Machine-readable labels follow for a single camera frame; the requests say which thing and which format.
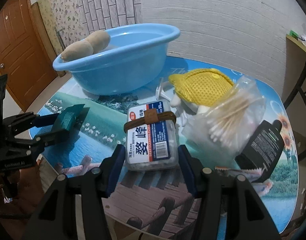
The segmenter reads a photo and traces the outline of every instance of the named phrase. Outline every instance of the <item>barcode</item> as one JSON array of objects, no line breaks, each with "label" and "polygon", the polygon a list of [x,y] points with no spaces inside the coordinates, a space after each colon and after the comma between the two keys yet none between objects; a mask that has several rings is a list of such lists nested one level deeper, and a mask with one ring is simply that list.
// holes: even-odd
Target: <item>barcode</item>
[{"label": "barcode", "polygon": [[156,150],[156,158],[165,158],[168,157],[168,152],[167,152],[167,142],[159,142],[155,143],[155,150]]}]

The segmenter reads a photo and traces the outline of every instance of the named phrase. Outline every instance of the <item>green plastic object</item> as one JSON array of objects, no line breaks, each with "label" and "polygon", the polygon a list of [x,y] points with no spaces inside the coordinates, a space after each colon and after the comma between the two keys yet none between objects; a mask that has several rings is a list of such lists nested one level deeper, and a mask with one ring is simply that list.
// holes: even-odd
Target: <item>green plastic object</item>
[{"label": "green plastic object", "polygon": [[296,32],[294,32],[294,31],[292,31],[292,30],[290,30],[289,35],[292,36],[295,39],[299,38],[298,34]]},{"label": "green plastic object", "polygon": [[80,115],[83,110],[84,104],[69,106],[64,109],[59,116],[56,118],[51,132],[65,129],[70,131],[75,125],[76,118]]}]

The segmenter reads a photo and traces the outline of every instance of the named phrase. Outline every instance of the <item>black table leg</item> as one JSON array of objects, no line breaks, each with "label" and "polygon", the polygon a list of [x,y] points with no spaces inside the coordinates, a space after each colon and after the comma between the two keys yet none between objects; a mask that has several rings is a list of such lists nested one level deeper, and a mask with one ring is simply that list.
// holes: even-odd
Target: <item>black table leg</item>
[{"label": "black table leg", "polygon": [[292,92],[289,94],[288,98],[285,100],[285,102],[283,104],[285,109],[289,106],[289,104],[295,98],[295,96],[298,92],[298,88],[300,88],[303,85],[305,78],[306,78],[306,62],[305,62],[305,66],[303,68],[303,71],[302,71],[301,75],[299,76],[299,78],[296,82],[295,87],[293,88]]}]

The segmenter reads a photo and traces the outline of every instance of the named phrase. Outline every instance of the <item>blue plastic basin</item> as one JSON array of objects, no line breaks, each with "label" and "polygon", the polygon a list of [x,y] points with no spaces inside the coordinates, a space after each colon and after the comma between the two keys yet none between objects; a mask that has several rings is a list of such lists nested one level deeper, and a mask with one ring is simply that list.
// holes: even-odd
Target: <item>blue plastic basin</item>
[{"label": "blue plastic basin", "polygon": [[68,70],[86,91],[96,95],[127,93],[151,82],[162,70],[168,43],[180,30],[165,24],[133,24],[106,30],[111,36],[106,50],[63,62],[54,60],[57,71]]}]

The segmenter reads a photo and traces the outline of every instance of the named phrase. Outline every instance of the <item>clear plastic bag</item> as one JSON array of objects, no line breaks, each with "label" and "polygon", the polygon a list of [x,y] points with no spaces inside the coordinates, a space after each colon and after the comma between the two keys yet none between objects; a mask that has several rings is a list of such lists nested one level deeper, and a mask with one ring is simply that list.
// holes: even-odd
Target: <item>clear plastic bag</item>
[{"label": "clear plastic bag", "polygon": [[265,109],[256,81],[242,76],[208,112],[192,116],[182,134],[224,165],[243,150]]}]

